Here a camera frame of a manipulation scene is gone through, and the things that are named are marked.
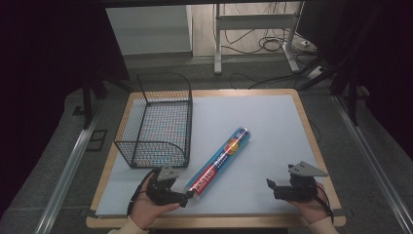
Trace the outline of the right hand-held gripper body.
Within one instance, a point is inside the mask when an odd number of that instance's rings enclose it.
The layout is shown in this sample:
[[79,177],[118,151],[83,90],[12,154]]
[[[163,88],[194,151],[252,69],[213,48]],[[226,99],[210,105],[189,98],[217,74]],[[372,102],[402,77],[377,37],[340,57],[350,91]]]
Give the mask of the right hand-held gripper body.
[[322,171],[304,161],[296,165],[289,165],[290,185],[278,186],[273,189],[281,194],[281,200],[309,202],[318,195],[316,176],[328,176]]

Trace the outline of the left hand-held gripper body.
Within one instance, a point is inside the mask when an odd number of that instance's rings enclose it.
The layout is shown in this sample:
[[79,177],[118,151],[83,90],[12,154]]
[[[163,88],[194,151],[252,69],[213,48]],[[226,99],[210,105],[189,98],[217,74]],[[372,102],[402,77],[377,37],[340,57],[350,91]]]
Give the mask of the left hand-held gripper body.
[[156,205],[174,204],[188,199],[186,193],[171,190],[171,187],[179,177],[178,172],[173,167],[165,165],[156,168],[150,175],[151,178],[146,189],[146,194]]

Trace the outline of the blue cylindrical wrap roll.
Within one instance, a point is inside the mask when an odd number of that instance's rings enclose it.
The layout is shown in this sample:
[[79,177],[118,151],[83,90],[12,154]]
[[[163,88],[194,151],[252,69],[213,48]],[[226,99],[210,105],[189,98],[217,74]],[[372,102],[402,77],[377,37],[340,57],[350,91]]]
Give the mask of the blue cylindrical wrap roll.
[[194,174],[186,184],[186,189],[200,199],[217,181],[234,159],[241,153],[250,139],[247,128],[239,127],[220,146],[211,158]]

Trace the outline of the black wire mesh basket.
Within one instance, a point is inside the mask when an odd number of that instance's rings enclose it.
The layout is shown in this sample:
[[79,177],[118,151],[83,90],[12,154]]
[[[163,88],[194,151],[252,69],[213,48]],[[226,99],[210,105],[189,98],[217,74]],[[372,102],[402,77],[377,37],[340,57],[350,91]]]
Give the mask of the black wire mesh basket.
[[178,73],[138,74],[114,144],[129,167],[186,168],[190,161],[193,97]]

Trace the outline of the person's left hand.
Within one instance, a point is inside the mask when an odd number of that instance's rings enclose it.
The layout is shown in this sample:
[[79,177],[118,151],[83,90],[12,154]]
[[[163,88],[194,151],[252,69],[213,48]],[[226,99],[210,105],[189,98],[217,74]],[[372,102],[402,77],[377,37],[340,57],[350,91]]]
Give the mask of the person's left hand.
[[179,203],[158,206],[153,203],[146,194],[146,188],[150,181],[149,176],[142,184],[137,198],[132,206],[130,218],[140,229],[147,229],[159,216],[177,210]]

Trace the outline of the person's right hand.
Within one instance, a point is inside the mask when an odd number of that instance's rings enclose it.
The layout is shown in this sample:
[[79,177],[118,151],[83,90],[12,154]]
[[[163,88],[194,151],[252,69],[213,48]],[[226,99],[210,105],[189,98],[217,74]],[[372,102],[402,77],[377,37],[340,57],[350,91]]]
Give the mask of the person's right hand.
[[289,204],[296,207],[309,224],[329,217],[325,207],[328,204],[328,198],[324,192],[323,185],[319,182],[317,183],[317,189],[317,198],[310,202],[300,203],[297,201],[289,201]]

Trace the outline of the light blue table mat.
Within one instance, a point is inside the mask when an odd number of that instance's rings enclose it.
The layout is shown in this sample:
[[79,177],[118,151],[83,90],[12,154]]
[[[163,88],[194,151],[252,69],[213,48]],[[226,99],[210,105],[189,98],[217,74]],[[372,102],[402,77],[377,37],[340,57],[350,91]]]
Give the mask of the light blue table mat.
[[[266,179],[288,185],[288,166],[316,162],[305,117],[291,95],[196,97],[193,99],[190,161],[173,190],[186,184],[239,127],[250,139],[202,198],[193,197],[175,216],[285,215],[295,208],[275,199]],[[115,146],[115,163],[98,203],[99,216],[123,217],[136,187],[153,168],[133,169]]]

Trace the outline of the black metal stand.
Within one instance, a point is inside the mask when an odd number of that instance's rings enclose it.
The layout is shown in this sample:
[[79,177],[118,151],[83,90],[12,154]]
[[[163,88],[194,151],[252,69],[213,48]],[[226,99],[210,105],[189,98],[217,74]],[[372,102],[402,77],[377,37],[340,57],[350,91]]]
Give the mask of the black metal stand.
[[353,58],[344,58],[335,66],[327,68],[320,75],[301,85],[298,88],[298,91],[308,90],[314,85],[332,76],[335,76],[335,78],[329,87],[329,91],[332,95],[338,96],[343,93],[345,88],[348,88],[347,114],[352,123],[357,126],[358,67]]
[[91,94],[94,94],[98,99],[103,99],[107,97],[108,91],[105,88],[103,82],[107,81],[121,90],[127,93],[132,93],[133,88],[123,83],[119,79],[115,79],[102,71],[94,71],[92,73],[86,74],[82,78],[82,92],[83,92],[83,103],[85,112],[85,123],[84,129],[92,124],[93,120],[93,108],[92,108],[92,98]]

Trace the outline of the white power strip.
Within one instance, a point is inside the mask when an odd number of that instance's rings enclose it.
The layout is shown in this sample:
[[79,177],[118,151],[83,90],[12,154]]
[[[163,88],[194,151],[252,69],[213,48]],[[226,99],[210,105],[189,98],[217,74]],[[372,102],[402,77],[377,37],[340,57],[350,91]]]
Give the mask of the white power strip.
[[311,71],[307,77],[310,80],[313,80],[314,78],[318,77],[319,75],[321,75],[323,73],[323,71],[325,71],[326,68],[323,66],[317,66],[313,71]]

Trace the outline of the dark curtain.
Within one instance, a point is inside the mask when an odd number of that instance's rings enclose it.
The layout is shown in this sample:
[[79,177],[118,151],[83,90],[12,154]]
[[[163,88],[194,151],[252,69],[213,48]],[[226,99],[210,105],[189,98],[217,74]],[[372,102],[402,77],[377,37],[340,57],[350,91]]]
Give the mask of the dark curtain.
[[355,59],[358,79],[373,116],[413,160],[413,0],[344,0],[326,58],[337,63],[347,55],[376,4],[382,9]]
[[72,92],[128,73],[98,0],[0,0],[0,218],[54,133]]

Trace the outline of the white cabinet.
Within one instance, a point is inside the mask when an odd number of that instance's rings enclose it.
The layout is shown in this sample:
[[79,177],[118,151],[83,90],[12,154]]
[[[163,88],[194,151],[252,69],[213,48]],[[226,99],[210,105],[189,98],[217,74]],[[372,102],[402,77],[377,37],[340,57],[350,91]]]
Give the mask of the white cabinet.
[[124,56],[192,51],[187,5],[107,8],[106,13]]

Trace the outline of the aluminium rail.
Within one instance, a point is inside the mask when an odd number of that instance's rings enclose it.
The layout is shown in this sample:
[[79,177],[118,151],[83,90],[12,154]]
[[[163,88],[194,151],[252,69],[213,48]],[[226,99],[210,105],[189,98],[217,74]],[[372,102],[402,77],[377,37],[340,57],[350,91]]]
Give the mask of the aluminium rail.
[[65,196],[67,195],[69,187],[77,172],[80,162],[82,161],[84,152],[86,151],[87,145],[94,131],[102,105],[103,100],[97,100],[95,102],[92,109],[92,119],[79,134],[77,141],[69,155],[69,158],[66,161],[65,167],[59,177],[59,180],[56,183],[56,187],[39,219],[39,222],[33,234],[51,233]]
[[407,206],[402,200],[400,194],[396,191],[395,187],[384,172],[360,128],[356,126],[349,117],[347,113],[348,108],[345,102],[337,96],[333,96],[332,99],[336,103],[346,126],[355,139],[363,159],[366,161],[367,167],[376,180],[403,233],[413,234],[413,215],[408,211]]

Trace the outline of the white metal desk frame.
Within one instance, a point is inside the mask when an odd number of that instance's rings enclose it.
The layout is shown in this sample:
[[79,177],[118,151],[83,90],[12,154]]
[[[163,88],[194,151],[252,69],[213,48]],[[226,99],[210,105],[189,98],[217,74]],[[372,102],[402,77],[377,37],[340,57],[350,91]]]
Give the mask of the white metal desk frame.
[[220,74],[222,72],[221,31],[245,29],[287,29],[289,34],[286,41],[282,43],[282,51],[287,59],[291,71],[293,73],[298,73],[299,67],[292,55],[291,46],[303,6],[304,2],[300,1],[294,12],[291,14],[226,16],[220,14],[220,5],[215,4],[214,73]]

